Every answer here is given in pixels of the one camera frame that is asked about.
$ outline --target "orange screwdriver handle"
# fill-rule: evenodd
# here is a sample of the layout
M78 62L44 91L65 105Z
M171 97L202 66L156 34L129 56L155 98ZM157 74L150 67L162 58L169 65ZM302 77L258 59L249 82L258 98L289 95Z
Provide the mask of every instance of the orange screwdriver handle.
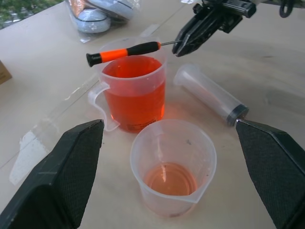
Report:
M147 42L138 44L127 49L117 49L113 51L100 52L96 54L87 53L87 61L90 67L109 61L114 61L124 56L142 55L159 50L161 44L159 42Z

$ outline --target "orange liquid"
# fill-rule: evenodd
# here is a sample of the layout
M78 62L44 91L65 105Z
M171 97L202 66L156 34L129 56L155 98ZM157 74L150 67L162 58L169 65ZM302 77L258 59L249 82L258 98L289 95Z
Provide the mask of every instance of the orange liquid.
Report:
M159 193L171 196L187 196L197 189L191 172L176 163L162 163L151 169L144 183Z
M127 56L112 61L103 73L118 78L133 78L149 74L161 63L152 57ZM164 114L165 81L154 91L141 96L119 96L105 91L112 118L120 123L120 128L129 132L139 132L147 125L159 121Z

